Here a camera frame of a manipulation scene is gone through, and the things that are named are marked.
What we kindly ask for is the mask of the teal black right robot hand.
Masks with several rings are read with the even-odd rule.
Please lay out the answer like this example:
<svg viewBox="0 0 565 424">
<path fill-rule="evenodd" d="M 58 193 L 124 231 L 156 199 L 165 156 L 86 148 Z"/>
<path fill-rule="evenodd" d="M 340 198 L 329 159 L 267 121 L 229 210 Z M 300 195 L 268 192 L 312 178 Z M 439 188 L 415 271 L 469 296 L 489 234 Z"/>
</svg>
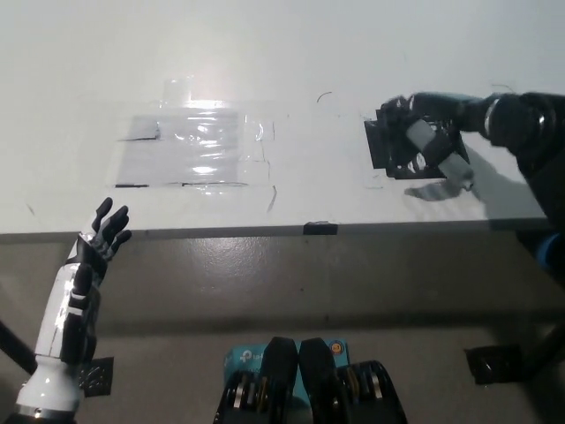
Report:
<svg viewBox="0 0 565 424">
<path fill-rule="evenodd" d="M 461 132 L 486 134 L 488 100 L 466 95 L 419 92 L 398 96 L 376 110 L 384 138 L 397 148 L 413 148 L 426 165 L 439 169 L 460 162 Z"/>
</svg>

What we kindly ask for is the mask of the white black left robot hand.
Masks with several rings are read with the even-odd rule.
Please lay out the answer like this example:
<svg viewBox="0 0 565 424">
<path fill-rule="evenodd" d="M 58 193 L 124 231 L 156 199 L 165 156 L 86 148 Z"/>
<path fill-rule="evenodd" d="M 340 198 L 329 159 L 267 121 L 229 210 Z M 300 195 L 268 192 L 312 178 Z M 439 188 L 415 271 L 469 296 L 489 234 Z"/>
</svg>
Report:
<svg viewBox="0 0 565 424">
<path fill-rule="evenodd" d="M 22 386 L 8 423 L 73 423 L 81 368 L 94 357 L 100 286 L 119 247 L 129 241 L 129 209 L 112 212 L 108 197 L 77 235 L 56 273 L 34 348 L 36 368 Z"/>
</svg>

